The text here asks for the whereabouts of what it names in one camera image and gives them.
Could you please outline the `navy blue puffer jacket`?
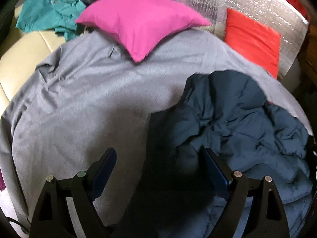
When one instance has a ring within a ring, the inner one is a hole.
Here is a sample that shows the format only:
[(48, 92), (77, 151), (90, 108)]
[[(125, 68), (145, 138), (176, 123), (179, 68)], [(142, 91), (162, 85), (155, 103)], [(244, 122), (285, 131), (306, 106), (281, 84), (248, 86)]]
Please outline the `navy blue puffer jacket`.
[(206, 237), (217, 222), (225, 201), (208, 180), (203, 148), (248, 177), (270, 175), (296, 237), (312, 193), (308, 137), (303, 123), (269, 102), (250, 76), (233, 70), (190, 76), (177, 104), (150, 116), (152, 237)]

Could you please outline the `grey bed sheet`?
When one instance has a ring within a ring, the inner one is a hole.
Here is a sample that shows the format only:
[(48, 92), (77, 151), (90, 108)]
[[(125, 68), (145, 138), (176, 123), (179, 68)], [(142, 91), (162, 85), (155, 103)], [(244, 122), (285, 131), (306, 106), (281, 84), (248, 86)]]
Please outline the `grey bed sheet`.
[(195, 74), (233, 70), (250, 76), (266, 99), (312, 128), (296, 99), (263, 68), (213, 34), (185, 30), (141, 63), (100, 30), (58, 47), (37, 65), (1, 117), (1, 171), (17, 218), (31, 224), (48, 175), (74, 176), (108, 147), (118, 155), (96, 210), (107, 225), (136, 224), (152, 237), (154, 186), (147, 165), (150, 116), (176, 105)]

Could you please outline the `cream mattress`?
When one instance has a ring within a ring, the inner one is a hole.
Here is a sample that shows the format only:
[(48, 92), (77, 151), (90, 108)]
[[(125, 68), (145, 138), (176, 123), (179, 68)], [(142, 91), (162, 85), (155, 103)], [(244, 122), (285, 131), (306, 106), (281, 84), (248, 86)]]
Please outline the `cream mattress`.
[(36, 66), (66, 42), (53, 30), (24, 33), (16, 28), (22, 7), (14, 10), (9, 33), (1, 43), (1, 113)]

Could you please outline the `red-orange pillow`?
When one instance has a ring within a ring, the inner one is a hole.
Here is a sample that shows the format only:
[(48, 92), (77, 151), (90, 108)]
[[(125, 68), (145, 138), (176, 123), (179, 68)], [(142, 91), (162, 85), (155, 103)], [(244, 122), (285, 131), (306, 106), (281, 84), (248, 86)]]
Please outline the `red-orange pillow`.
[(281, 34), (234, 9), (226, 12), (225, 43), (277, 78)]

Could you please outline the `teal garment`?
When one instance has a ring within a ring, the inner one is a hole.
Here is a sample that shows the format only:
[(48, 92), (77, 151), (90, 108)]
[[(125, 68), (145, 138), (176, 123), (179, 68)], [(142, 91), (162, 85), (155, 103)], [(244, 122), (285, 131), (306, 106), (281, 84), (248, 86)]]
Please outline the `teal garment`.
[(53, 30), (56, 35), (69, 41), (81, 34), (75, 20), (85, 8), (81, 0), (26, 0), (16, 28), (24, 33)]

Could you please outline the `pink pillow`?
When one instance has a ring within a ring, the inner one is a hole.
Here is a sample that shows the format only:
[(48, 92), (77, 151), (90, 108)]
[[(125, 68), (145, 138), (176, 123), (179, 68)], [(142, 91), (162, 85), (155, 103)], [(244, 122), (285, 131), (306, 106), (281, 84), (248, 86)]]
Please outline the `pink pillow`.
[(97, 0), (75, 22), (107, 33), (136, 63), (165, 37), (211, 25), (196, 10), (174, 0)]

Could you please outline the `silver foil insulation mat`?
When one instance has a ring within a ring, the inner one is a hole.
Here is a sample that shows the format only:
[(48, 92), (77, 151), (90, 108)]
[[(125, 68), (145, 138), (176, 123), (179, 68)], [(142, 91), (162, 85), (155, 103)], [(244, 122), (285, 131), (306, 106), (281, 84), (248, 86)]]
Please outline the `silver foil insulation mat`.
[(281, 34), (278, 79), (291, 69), (305, 40), (308, 20), (286, 0), (175, 0), (199, 12), (211, 22), (205, 27), (220, 39), (225, 36), (226, 9), (231, 8)]

